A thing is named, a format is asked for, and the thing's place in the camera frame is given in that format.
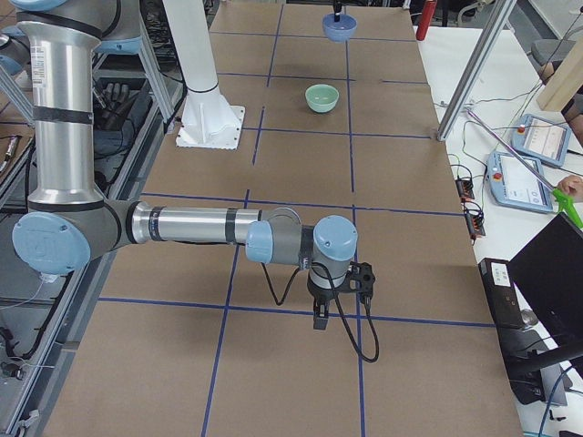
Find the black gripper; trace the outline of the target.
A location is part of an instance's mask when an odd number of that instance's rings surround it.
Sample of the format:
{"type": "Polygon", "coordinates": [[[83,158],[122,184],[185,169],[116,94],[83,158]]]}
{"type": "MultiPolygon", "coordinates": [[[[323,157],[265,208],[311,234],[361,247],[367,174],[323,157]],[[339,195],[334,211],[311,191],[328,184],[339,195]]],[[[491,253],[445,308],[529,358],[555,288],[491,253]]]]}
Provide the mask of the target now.
{"type": "Polygon", "coordinates": [[[321,287],[309,277],[307,286],[313,297],[313,328],[326,330],[329,321],[329,302],[337,298],[341,292],[346,291],[346,281],[333,290],[330,285],[321,287]]]}

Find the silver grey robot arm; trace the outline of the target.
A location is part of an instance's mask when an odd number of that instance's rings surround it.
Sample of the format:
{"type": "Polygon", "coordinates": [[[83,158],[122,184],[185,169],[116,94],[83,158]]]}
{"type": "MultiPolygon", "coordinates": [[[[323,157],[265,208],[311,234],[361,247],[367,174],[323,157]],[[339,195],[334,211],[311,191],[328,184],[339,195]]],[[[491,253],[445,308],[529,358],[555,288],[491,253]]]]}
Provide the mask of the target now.
{"type": "Polygon", "coordinates": [[[353,261],[358,234],[332,215],[305,226],[294,210],[152,207],[111,200],[94,180],[92,57],[137,52],[136,1],[19,1],[17,24],[30,44],[37,187],[12,241],[19,258],[45,274],[65,275],[129,244],[174,241],[238,245],[262,265],[309,273],[313,326],[325,328],[340,295],[362,292],[353,261]]]}

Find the person's hand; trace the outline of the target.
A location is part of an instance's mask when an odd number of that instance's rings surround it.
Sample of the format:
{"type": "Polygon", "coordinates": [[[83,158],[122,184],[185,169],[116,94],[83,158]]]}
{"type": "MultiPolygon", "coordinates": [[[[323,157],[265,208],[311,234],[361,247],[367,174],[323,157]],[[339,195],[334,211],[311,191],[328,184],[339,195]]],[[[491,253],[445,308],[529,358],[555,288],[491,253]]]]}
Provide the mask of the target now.
{"type": "Polygon", "coordinates": [[[581,176],[569,175],[557,183],[557,188],[577,202],[581,202],[583,199],[583,178],[581,176]]]}

